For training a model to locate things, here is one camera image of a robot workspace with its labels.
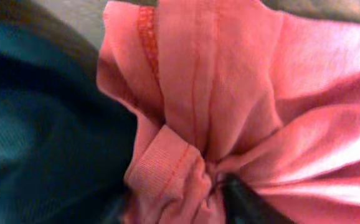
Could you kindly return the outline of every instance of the pink fabric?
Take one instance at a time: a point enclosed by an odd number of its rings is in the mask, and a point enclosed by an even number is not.
[[[98,87],[139,121],[126,223],[224,223],[227,172],[298,223],[360,223],[360,25],[257,0],[109,2],[104,21]]]

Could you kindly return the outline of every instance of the fabric fold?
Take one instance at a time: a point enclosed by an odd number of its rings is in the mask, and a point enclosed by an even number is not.
[[[139,119],[124,221],[224,223],[228,172],[296,222],[360,221],[360,25],[258,0],[104,16],[98,86]]]

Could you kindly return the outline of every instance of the black object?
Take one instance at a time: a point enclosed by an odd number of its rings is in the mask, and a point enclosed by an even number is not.
[[[271,207],[234,174],[226,176],[221,188],[228,224],[294,223]]]

